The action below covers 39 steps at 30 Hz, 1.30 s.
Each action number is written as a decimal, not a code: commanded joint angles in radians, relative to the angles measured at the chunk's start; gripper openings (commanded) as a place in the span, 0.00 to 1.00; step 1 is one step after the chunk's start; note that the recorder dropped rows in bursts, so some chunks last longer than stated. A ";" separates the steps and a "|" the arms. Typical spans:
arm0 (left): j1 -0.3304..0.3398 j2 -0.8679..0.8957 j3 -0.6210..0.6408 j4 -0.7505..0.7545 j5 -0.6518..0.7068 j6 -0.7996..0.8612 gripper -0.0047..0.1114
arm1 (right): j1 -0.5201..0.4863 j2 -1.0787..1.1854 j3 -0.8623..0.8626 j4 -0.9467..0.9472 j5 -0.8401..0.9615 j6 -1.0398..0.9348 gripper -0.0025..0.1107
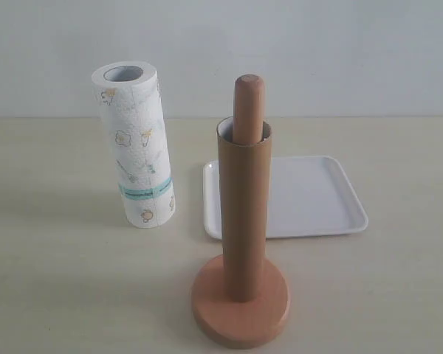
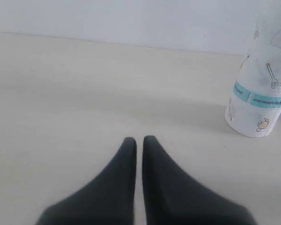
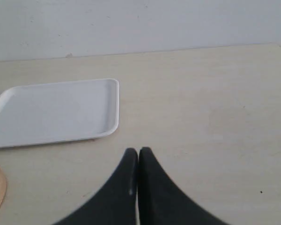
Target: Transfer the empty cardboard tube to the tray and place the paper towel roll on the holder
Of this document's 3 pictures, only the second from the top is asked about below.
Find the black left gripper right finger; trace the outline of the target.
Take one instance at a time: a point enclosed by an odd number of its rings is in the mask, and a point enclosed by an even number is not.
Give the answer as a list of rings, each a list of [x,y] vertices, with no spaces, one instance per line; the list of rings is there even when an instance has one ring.
[[[148,225],[255,225],[251,213],[188,175],[153,135],[145,136],[142,186]]]

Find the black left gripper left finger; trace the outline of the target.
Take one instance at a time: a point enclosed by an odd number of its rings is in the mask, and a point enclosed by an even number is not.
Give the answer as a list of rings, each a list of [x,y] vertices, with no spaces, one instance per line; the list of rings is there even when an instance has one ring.
[[[126,137],[108,165],[86,186],[48,207],[38,225],[132,225],[137,146]]]

